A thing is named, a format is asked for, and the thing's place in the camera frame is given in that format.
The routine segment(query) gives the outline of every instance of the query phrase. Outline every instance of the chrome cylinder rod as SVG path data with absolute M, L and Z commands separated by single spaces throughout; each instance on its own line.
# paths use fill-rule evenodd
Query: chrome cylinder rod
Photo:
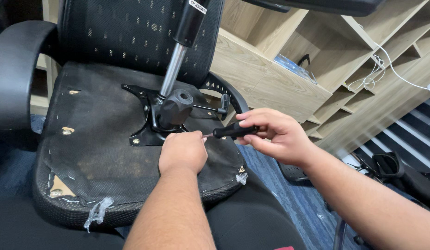
M 178 76 L 179 68 L 183 62 L 184 55 L 186 54 L 187 47 L 176 43 L 173 49 L 172 58 L 170 59 L 169 68 L 162 82 L 160 95 L 163 97 L 168 96 L 173 89 L 173 84 L 175 83 L 176 77 Z

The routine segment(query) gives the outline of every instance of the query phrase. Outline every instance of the screw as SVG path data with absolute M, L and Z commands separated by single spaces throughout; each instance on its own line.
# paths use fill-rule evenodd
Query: screw
M 53 191 L 50 192 L 50 197 L 52 198 L 56 198 L 62 195 L 62 190 L 61 189 L 55 189 Z

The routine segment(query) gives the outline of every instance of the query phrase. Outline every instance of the forearm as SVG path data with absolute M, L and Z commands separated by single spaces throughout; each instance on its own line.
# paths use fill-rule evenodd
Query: forearm
M 215 249 L 196 175 L 175 168 L 161 176 L 133 224 L 124 249 Z
M 337 213 L 380 249 L 430 249 L 430 212 L 315 148 L 303 170 Z

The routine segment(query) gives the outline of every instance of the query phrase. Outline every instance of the black screwdriver handle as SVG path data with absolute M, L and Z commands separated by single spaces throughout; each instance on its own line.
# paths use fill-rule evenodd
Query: black screwdriver handle
M 214 137 L 218 139 L 223 136 L 243 137 L 246 134 L 256 134 L 260 130 L 260 127 L 258 126 L 242 128 L 239 123 L 240 122 L 235 122 L 225 128 L 215 128 L 213 131 Z

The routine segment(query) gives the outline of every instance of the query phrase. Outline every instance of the black pants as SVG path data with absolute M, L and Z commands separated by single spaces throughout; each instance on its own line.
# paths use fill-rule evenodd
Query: black pants
M 207 211 L 218 250 L 281 247 L 306 249 L 289 215 L 251 170 L 247 184 Z M 0 199 L 0 249 L 122 249 L 124 239 L 111 230 L 69 230 L 45 222 L 30 199 Z

